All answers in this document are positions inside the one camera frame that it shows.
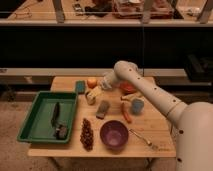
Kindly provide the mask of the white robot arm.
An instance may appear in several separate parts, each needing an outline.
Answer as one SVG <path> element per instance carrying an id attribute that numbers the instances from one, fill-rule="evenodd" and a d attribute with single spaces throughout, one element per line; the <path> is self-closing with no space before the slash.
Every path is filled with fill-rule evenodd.
<path id="1" fill-rule="evenodd" d="M 213 171 L 213 104 L 186 104 L 144 79 L 137 65 L 118 61 L 101 80 L 103 89 L 120 81 L 130 82 L 178 130 L 176 171 Z"/>

